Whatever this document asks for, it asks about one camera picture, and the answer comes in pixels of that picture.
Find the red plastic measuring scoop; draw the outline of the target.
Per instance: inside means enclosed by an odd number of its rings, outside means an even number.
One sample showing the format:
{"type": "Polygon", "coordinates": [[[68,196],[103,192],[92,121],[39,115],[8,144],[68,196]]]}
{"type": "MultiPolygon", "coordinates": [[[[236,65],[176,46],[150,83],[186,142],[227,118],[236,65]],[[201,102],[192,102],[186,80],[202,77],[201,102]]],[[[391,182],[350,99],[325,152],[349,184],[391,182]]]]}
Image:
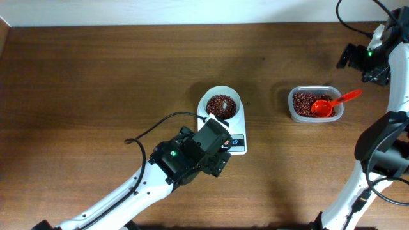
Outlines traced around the red plastic measuring scoop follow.
{"type": "Polygon", "coordinates": [[[317,100],[311,106],[311,112],[313,116],[317,118],[330,117],[335,106],[353,100],[354,98],[357,98],[361,94],[362,90],[358,89],[355,91],[351,91],[343,96],[340,96],[339,98],[332,101],[317,100]]]}

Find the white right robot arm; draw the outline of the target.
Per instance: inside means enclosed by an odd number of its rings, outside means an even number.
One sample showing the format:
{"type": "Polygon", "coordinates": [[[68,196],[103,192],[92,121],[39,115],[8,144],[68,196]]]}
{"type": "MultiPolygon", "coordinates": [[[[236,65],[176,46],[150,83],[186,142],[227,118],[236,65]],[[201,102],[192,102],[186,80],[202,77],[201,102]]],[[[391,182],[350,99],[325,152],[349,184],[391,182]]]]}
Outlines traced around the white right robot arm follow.
{"type": "Polygon", "coordinates": [[[389,85],[387,112],[360,135],[352,175],[309,229],[354,229],[377,197],[398,204],[381,192],[408,174],[408,143],[399,139],[408,132],[408,7],[387,15],[386,23],[368,34],[368,46],[349,44],[336,65],[362,72],[362,82],[389,85]]]}

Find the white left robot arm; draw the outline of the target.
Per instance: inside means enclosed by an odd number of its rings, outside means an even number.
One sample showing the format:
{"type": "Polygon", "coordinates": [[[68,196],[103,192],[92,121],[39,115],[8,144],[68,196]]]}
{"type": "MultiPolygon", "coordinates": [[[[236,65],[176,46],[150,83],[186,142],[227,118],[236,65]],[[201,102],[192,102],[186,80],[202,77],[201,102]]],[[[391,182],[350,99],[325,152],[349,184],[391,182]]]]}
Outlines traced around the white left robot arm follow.
{"type": "Polygon", "coordinates": [[[194,133],[182,127],[148,156],[141,150],[141,168],[124,184],[57,229],[122,229],[147,207],[166,198],[199,173],[218,177],[230,158],[233,140],[222,126],[207,124],[194,133]]]}

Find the red beans in bowl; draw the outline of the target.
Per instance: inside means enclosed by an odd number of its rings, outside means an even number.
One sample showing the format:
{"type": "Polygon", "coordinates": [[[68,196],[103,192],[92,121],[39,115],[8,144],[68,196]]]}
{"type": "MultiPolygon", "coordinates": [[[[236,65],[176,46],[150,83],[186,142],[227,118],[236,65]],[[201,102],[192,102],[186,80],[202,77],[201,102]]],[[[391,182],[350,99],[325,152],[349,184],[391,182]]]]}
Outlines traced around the red beans in bowl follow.
{"type": "Polygon", "coordinates": [[[235,101],[227,95],[212,96],[206,104],[206,112],[221,119],[230,119],[236,114],[235,101]]]}

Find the white round bowl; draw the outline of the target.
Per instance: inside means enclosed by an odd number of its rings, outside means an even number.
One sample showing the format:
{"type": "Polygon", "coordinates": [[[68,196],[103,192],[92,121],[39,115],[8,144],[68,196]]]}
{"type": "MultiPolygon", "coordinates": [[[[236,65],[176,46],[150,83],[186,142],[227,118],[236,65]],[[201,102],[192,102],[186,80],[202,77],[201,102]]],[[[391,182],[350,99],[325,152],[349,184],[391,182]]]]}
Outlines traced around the white round bowl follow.
{"type": "Polygon", "coordinates": [[[200,116],[213,114],[232,127],[242,116],[242,103],[234,89],[228,86],[215,86],[201,98],[197,111],[200,116]]]}

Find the white digital kitchen scale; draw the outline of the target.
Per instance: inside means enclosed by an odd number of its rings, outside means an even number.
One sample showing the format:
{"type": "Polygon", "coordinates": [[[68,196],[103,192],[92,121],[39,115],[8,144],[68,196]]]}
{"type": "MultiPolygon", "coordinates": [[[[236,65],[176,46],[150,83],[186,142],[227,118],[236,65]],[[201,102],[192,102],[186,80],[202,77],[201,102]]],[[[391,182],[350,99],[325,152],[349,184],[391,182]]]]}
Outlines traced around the white digital kitchen scale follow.
{"type": "MultiPolygon", "coordinates": [[[[226,120],[229,123],[228,132],[231,135],[233,140],[232,147],[228,150],[231,155],[244,155],[247,152],[247,137],[246,137],[246,128],[245,128],[245,115],[243,104],[240,99],[238,98],[231,98],[235,101],[237,110],[236,114],[226,120]]],[[[208,117],[209,115],[206,112],[206,104],[210,98],[201,99],[199,105],[197,107],[197,112],[200,116],[208,117]]],[[[197,130],[200,130],[203,125],[203,121],[201,119],[197,119],[197,130]]]]}

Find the clear plastic bean container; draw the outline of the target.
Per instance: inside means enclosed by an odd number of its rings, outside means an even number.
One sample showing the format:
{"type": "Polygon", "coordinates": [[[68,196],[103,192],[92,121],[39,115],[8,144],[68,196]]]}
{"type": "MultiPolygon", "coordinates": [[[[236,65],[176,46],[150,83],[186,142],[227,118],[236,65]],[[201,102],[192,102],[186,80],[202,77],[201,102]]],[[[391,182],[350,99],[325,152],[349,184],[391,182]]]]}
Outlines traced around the clear plastic bean container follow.
{"type": "Polygon", "coordinates": [[[327,118],[317,118],[317,117],[305,117],[301,116],[296,113],[295,106],[293,104],[294,99],[293,95],[295,93],[311,93],[314,95],[328,95],[333,99],[336,99],[341,96],[341,93],[332,86],[297,86],[292,89],[288,95],[288,107],[291,114],[291,118],[293,121],[299,123],[328,123],[337,121],[344,112],[343,105],[335,106],[333,111],[335,112],[335,116],[330,116],[327,118]]]}

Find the red adzuki beans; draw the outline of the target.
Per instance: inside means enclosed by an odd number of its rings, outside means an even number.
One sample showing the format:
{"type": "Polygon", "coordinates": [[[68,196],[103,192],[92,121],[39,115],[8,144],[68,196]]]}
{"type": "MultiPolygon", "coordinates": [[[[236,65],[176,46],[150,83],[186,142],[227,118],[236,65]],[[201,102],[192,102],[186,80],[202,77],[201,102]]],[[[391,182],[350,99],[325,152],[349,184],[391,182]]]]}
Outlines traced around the red adzuki beans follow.
{"type": "Polygon", "coordinates": [[[294,111],[303,117],[313,118],[314,114],[311,107],[317,100],[331,101],[332,97],[329,95],[316,95],[312,93],[295,93],[292,96],[294,111]]]}

